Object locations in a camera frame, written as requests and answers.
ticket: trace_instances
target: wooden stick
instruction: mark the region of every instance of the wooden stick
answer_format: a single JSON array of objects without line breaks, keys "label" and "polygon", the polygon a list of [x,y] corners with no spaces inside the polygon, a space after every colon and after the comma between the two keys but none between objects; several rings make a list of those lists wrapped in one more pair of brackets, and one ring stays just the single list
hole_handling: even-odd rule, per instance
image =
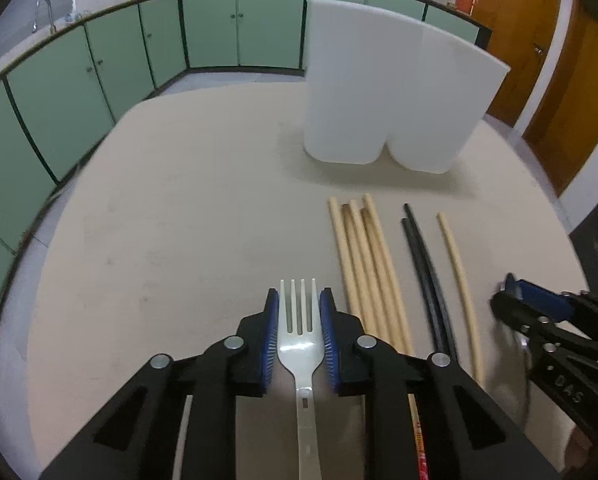
[{"label": "wooden stick", "polygon": [[385,269],[383,253],[381,252],[381,245],[377,229],[373,224],[373,220],[365,207],[361,210],[361,218],[364,220],[365,232],[368,236],[368,243],[370,245],[370,252],[377,269],[377,279],[379,280],[379,292],[383,300],[383,311],[380,316],[387,318],[389,338],[386,341],[393,346],[397,352],[405,353],[406,348],[403,340],[403,334],[399,330],[399,316],[394,305],[393,290],[390,284],[390,279]]},{"label": "wooden stick", "polygon": [[368,209],[370,218],[373,221],[373,224],[375,226],[375,231],[377,231],[379,245],[381,246],[381,254],[383,254],[383,261],[385,263],[385,267],[388,272],[388,278],[389,278],[390,284],[391,284],[391,290],[392,290],[393,299],[394,299],[394,306],[397,310],[397,316],[399,319],[399,327],[401,329],[401,334],[403,336],[403,342],[405,345],[405,353],[408,355],[414,356],[415,348],[412,343],[412,334],[410,333],[410,326],[408,324],[408,319],[406,316],[406,308],[403,304],[403,296],[401,294],[399,280],[397,279],[397,273],[394,270],[393,258],[390,254],[388,244],[385,241],[385,236],[383,235],[383,228],[381,227],[381,221],[379,220],[377,208],[375,207],[375,201],[373,200],[373,197],[370,195],[370,193],[364,194],[364,204],[365,204],[365,208]]},{"label": "wooden stick", "polygon": [[348,306],[350,307],[350,314],[361,319],[359,292],[357,291],[357,282],[355,281],[352,260],[350,259],[350,247],[348,246],[348,239],[346,238],[346,229],[343,225],[343,216],[341,215],[341,208],[339,207],[337,198],[331,196],[328,199],[328,206],[330,208],[332,228],[334,229],[335,236],[337,238],[339,260],[341,261],[341,271],[343,272],[346,292],[348,293]]},{"label": "wooden stick", "polygon": [[350,210],[350,206],[348,204],[341,206],[341,214],[343,216],[344,227],[346,228],[346,238],[348,239],[348,247],[350,247],[352,266],[355,272],[355,279],[357,281],[357,290],[359,292],[359,310],[361,311],[359,319],[361,320],[361,324],[364,327],[365,333],[378,336],[377,321],[372,308],[370,291],[368,290],[368,282],[365,279],[364,263],[361,259],[361,252],[359,251],[355,223],[352,220],[352,211]]},{"label": "wooden stick", "polygon": [[355,223],[357,241],[364,261],[365,277],[367,278],[368,288],[370,290],[370,298],[372,300],[371,308],[377,322],[377,329],[379,331],[378,336],[380,339],[388,340],[390,334],[388,332],[388,323],[386,322],[385,316],[383,316],[383,301],[381,301],[381,294],[379,292],[379,281],[377,280],[375,263],[372,254],[370,254],[370,245],[368,244],[368,237],[365,233],[364,221],[361,218],[361,211],[356,200],[350,201],[350,211],[352,212],[352,220]]},{"label": "wooden stick", "polygon": [[479,325],[477,324],[477,316],[474,312],[474,303],[472,302],[472,295],[470,293],[470,286],[468,285],[468,278],[465,275],[465,269],[461,262],[459,255],[459,248],[457,247],[454,235],[448,224],[448,219],[444,213],[437,215],[439,226],[444,234],[445,244],[450,254],[450,261],[454,269],[454,276],[459,286],[459,294],[461,296],[461,304],[463,304],[463,315],[468,328],[470,336],[470,350],[472,351],[472,369],[474,372],[474,380],[482,388],[485,385],[483,355],[481,350],[481,341],[479,337]]}]

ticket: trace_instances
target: fork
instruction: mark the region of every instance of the fork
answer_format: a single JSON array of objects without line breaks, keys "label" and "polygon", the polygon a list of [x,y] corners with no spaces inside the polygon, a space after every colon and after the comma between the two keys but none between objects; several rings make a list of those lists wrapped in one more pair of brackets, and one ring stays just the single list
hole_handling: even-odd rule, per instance
[{"label": "fork", "polygon": [[313,373],[323,361],[324,349],[316,280],[313,278],[310,309],[306,304],[305,280],[301,280],[300,310],[297,309],[295,280],[290,281],[290,320],[285,309],[284,280],[281,280],[279,286],[279,300],[277,354],[281,364],[295,377],[299,480],[321,480],[314,417]]}]

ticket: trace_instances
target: fork handle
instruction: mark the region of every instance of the fork handle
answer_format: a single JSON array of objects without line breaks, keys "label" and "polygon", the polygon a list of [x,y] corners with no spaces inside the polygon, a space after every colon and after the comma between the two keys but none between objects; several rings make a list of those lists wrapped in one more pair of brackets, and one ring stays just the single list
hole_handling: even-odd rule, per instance
[{"label": "fork handle", "polygon": [[297,388],[297,440],[299,480],[321,480],[312,385]]}]

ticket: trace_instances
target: blue gripper pad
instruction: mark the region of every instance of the blue gripper pad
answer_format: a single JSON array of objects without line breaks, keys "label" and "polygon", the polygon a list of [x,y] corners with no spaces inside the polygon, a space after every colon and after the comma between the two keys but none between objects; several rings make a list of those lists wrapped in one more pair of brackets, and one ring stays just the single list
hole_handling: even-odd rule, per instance
[{"label": "blue gripper pad", "polygon": [[524,303],[530,305],[537,312],[548,316],[552,321],[569,321],[574,314],[574,308],[568,303],[565,296],[555,294],[525,280],[517,280]]}]

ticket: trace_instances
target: table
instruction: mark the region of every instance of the table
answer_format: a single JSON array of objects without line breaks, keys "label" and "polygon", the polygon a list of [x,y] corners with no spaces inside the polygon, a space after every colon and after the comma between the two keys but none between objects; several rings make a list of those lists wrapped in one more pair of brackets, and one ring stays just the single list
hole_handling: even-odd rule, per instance
[{"label": "table", "polygon": [[[552,290],[586,282],[550,203],[512,149],[480,122],[447,173],[313,160],[302,147],[304,83],[183,92],[137,105],[79,177],[44,264],[28,346],[30,421],[45,466],[153,354],[198,354],[263,308],[279,279],[345,294],[327,198],[375,197],[418,356],[432,350],[401,207],[409,202],[470,371],[463,311],[435,214],[453,227],[480,323],[487,391],[520,416],[515,339],[488,300],[506,272]],[[361,400],[334,399],[317,372],[323,477],[362,478]],[[296,477],[294,392],[237,404],[239,478]],[[528,436],[556,466],[572,423],[539,390]],[[260,424],[267,416],[271,423]]]}]

